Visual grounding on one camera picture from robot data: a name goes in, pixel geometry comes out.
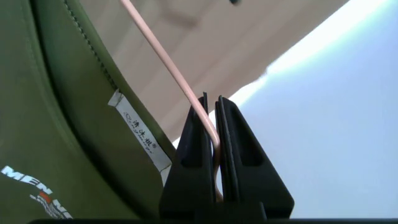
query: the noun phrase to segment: white tag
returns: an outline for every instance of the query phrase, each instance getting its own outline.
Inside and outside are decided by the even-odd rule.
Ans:
[[[142,148],[144,148],[150,159],[152,159],[152,162],[155,164],[157,170],[162,176],[163,184],[165,184],[172,161],[159,146],[154,135],[119,90],[116,90],[113,94],[108,105],[113,106],[118,110],[132,133],[136,136]]]

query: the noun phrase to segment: printed logo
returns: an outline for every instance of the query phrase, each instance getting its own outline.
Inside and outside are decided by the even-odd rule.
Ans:
[[[52,194],[52,190],[36,178],[22,174],[20,172],[14,172],[14,169],[9,166],[5,166],[1,170],[1,173],[6,175],[7,177],[13,178],[14,180],[18,180],[19,182],[36,186],[40,190],[39,194],[36,196],[29,195],[29,197],[39,202],[44,207],[45,212],[52,218],[72,218],[72,216],[64,207],[61,206],[61,203],[57,199],[52,199],[50,197],[50,194]]]

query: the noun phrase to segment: green fabric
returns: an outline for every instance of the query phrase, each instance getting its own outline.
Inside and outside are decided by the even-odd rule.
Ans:
[[[114,91],[169,157],[174,148],[78,1],[4,1],[0,28],[0,169],[41,181],[73,218],[157,217],[159,172],[107,105]],[[0,190],[2,222],[50,218],[30,198],[40,193],[36,186],[0,173]]]

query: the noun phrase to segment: cable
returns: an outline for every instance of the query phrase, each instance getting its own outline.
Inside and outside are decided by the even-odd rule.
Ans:
[[[159,56],[163,64],[166,66],[167,70],[172,74],[175,81],[178,83],[182,91],[185,93],[185,96],[188,98],[189,102],[191,103],[193,109],[197,112],[200,121],[203,123],[205,129],[207,130],[208,134],[210,135],[211,141],[213,142],[214,154],[213,154],[213,167],[214,167],[214,180],[215,180],[215,189],[216,189],[216,198],[218,202],[223,201],[223,196],[221,195],[220,191],[217,187],[217,172],[220,166],[220,137],[218,136],[217,130],[214,127],[213,123],[210,121],[209,116],[207,115],[206,111],[201,106],[200,102],[198,101],[197,97],[193,93],[192,89],[188,85],[187,81],[185,81],[184,77],[178,70],[177,66],[174,64],[170,56],[167,54],[163,46],[160,42],[156,39],[154,33],[145,23],[137,9],[134,5],[130,2],[130,0],[120,0],[123,6],[127,9],[130,16],[132,17],[133,21],[138,26],[139,30],[142,32],[144,37],[147,39],[148,43],[156,54]]]

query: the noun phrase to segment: stitching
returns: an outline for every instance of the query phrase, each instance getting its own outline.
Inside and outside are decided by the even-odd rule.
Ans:
[[[101,71],[104,73],[106,79],[109,81],[109,83],[111,84],[112,88],[114,90],[117,90],[118,87],[116,86],[115,82],[113,81],[113,79],[111,78],[111,75],[108,72],[108,69],[106,69],[105,64],[101,61],[100,57],[98,56],[97,52],[95,51],[94,47],[92,46],[90,40],[88,39],[85,31],[83,30],[83,28],[81,27],[77,17],[75,16],[75,14],[73,13],[72,9],[70,8],[70,6],[68,5],[66,0],[63,0],[63,4],[65,5],[65,7],[67,8],[69,15],[72,17],[73,21],[75,22],[77,28],[80,31],[80,34],[84,37],[84,39],[86,40],[86,43],[88,44],[88,47],[90,48],[91,52],[94,54],[95,59],[97,60],[97,62],[99,63],[100,67],[101,67]]]

